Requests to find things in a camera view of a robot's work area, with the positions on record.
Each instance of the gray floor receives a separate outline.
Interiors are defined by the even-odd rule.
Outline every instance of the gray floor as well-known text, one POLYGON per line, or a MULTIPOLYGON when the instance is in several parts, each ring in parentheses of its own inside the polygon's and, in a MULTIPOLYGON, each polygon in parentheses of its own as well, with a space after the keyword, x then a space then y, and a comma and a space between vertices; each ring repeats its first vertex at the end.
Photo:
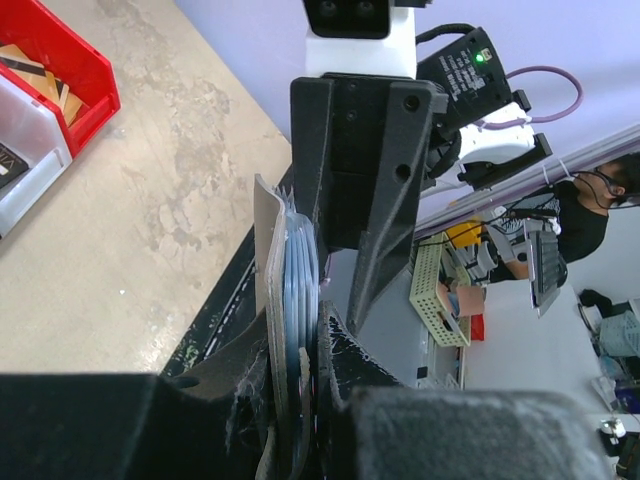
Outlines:
MULTIPOLYGON (((321 298, 332 300, 343 318, 347 314, 356 256, 353 250, 332 255, 331 281, 321 292, 321 298)), ((372 357, 409 386, 416 386, 417 369, 422 366, 430 367, 430 377, 444 382, 447 373, 455 376, 456 349, 437 348, 429 361, 429 335, 409 303, 410 288, 411 274, 403 272, 372 305, 358 340, 372 357)))

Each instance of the red object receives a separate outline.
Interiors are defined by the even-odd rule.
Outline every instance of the red object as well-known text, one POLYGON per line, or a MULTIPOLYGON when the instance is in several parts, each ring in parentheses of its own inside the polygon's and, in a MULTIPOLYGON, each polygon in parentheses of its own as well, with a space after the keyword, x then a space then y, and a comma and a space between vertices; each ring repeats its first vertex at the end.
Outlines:
POLYGON ((69 128, 56 104, 0 64, 0 75, 55 114, 75 158, 120 110, 111 63, 37 0, 0 0, 0 42, 17 45, 31 60, 42 63, 67 83, 70 91, 84 102, 69 128))
POLYGON ((484 317, 482 315, 471 317, 471 340, 484 341, 484 317))

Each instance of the person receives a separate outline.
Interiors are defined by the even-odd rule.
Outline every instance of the person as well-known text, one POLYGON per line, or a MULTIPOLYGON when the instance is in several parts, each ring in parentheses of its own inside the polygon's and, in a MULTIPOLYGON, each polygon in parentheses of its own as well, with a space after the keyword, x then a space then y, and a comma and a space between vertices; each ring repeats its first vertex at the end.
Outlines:
MULTIPOLYGON (((535 207, 556 212, 561 228, 558 250, 564 261, 571 263, 583 259, 602 244, 609 210, 627 201, 626 195, 640 193, 640 152, 619 157, 591 172, 581 172, 574 181, 562 181, 551 188, 552 195, 547 191, 547 200, 535 207)), ((534 203, 536 198, 545 198, 544 194, 536 192, 527 197, 527 201, 534 203)), ((513 205, 514 208, 531 208, 531 205, 513 205)), ((504 226, 514 232, 520 225, 521 222, 508 221, 504 226)), ((517 260, 506 264, 500 260, 489 274, 491 283, 526 278, 529 278, 527 264, 517 260)))

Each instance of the black shirt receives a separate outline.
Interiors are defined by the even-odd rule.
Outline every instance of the black shirt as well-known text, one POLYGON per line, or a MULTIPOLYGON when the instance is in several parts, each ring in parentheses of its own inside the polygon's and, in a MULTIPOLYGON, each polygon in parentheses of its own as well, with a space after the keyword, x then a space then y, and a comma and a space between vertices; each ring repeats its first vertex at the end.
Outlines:
MULTIPOLYGON (((552 190, 536 192, 526 199, 528 204, 517 202, 514 208, 544 208, 554 210, 558 217, 561 233, 558 235, 558 250, 565 262, 571 263, 592 254, 604 240, 609 217, 592 212, 578 201, 578 189, 573 182, 560 182, 552 190)), ((517 223, 511 226, 512 231, 519 228, 517 223)), ((490 274, 492 283, 504 280, 515 280, 513 274, 502 261, 490 274)))

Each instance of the black hair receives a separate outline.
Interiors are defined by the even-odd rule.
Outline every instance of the black hair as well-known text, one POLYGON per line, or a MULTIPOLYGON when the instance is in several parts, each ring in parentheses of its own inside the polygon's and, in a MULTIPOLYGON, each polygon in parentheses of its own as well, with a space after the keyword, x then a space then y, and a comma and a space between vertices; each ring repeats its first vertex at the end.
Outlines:
POLYGON ((625 194, 618 197, 619 201, 640 196, 640 152, 628 153, 611 163, 618 166, 613 179, 625 190, 625 194))

